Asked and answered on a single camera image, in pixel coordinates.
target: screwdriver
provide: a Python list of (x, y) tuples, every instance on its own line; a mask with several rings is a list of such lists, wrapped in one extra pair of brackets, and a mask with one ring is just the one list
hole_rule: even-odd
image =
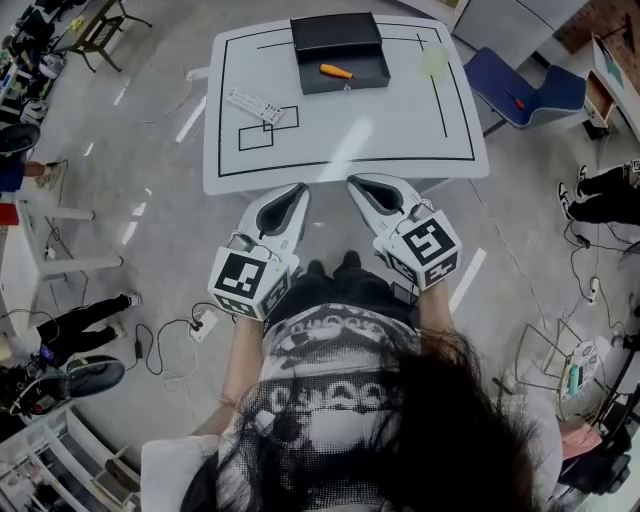
[(509, 96), (511, 96), (511, 98), (513, 99), (513, 101), (515, 101), (515, 102), (516, 102), (516, 105), (518, 106), (518, 108), (519, 108), (520, 110), (524, 110), (524, 103), (522, 103), (522, 100), (520, 100), (520, 99), (516, 98), (516, 97), (514, 96), (514, 94), (513, 94), (509, 89), (507, 89), (504, 85), (502, 86), (502, 88), (503, 88), (505, 91), (507, 91), (507, 94), (508, 94)]
[(338, 78), (353, 78), (353, 73), (345, 71), (338, 66), (331, 64), (320, 64), (320, 71), (326, 75), (337, 76)]

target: open black box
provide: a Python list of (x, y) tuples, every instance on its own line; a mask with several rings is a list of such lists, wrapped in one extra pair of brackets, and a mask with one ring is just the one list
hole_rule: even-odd
[[(291, 20), (291, 32), (303, 94), (389, 84), (382, 37), (371, 13)], [(326, 75), (320, 71), (321, 64), (349, 71), (353, 78)]]

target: blue chair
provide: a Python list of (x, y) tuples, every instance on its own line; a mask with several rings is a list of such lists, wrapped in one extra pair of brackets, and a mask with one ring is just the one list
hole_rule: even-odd
[(507, 122), (531, 128), (577, 114), (584, 106), (586, 81), (558, 66), (550, 66), (542, 87), (535, 89), (493, 50), (481, 48), (465, 72), (471, 89), (502, 116), (485, 137)]

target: gray floor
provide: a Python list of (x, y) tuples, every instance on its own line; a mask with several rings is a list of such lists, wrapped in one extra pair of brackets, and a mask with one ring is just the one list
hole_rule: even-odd
[[(206, 93), (206, 82), (195, 82), (184, 101), (189, 93), (185, 70), (208, 65), (213, 38), (224, 30), (343, 11), (408, 11), (371, 0), (136, 0), (129, 9), (154, 23), (153, 29), (138, 24), (125, 34), (113, 52), (123, 67), (121, 74), (102, 65), (92, 75), (80, 58), (70, 56), (52, 93), (36, 158), (68, 158), (62, 205), (92, 208), (98, 214), (92, 223), (61, 224), (71, 252), (115, 251), (125, 258), (122, 268), (90, 273), (85, 303), (129, 289), (144, 296), (141, 307), (122, 315), (129, 337), (102, 350), (131, 364), (136, 323), (157, 331), (170, 319), (187, 317), (194, 302), (207, 300), (215, 251), (255, 197), (203, 193), (202, 150), (207, 141), (202, 116), (182, 143), (175, 142)], [(530, 72), (541, 74), (533, 68)], [(525, 322), (540, 322), (540, 309), (551, 332), (556, 318), (573, 311), (575, 319), (588, 325), (589, 334), (610, 337), (611, 331), (601, 299), (590, 309), (578, 300), (569, 264), (572, 248), (562, 237), (566, 223), (555, 199), (558, 179), (573, 184), (578, 164), (594, 166), (595, 151), (582, 128), (556, 133), (504, 127), (487, 139), (487, 150), (490, 176), (447, 182), (426, 195), (445, 211), (464, 244), (463, 270), (449, 280), (450, 293), (476, 250), (488, 254), (455, 321), (492, 376), (511, 364)], [(57, 201), (56, 193), (48, 200)], [(312, 193), (308, 229), (298, 251), (302, 262), (319, 258), (333, 267), (345, 249), (354, 248), (367, 268), (389, 276), (373, 256), (372, 234), (344, 185), (313, 186)], [(617, 246), (606, 227), (581, 229), (592, 241), (599, 236), (602, 245)], [(583, 250), (575, 263), (583, 283), (597, 272), (612, 318), (624, 320), (638, 277), (633, 269), (618, 271), (618, 258), (614, 251)], [(42, 307), (64, 312), (80, 305), (83, 285), (80, 275), (55, 284), (57, 306), (51, 290), (43, 288)], [(218, 405), (232, 327), (230, 319), (220, 316), (214, 332), (198, 346), (199, 367), (187, 388), (194, 422), (184, 384), (170, 382), (165, 389), (163, 377), (151, 375), (142, 363), (113, 390), (83, 401), (81, 411), (112, 442), (131, 443), (136, 449), (149, 439), (189, 433)], [(141, 337), (146, 353), (145, 333)], [(184, 375), (191, 370), (195, 355), (184, 325), (167, 328), (161, 344), (168, 371)], [(155, 352), (151, 364), (158, 368)]]

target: white remote control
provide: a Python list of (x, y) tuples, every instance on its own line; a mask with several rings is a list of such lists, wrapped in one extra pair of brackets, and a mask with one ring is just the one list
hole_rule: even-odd
[(284, 111), (258, 96), (234, 87), (227, 93), (227, 101), (246, 110), (250, 114), (264, 119), (275, 126)]

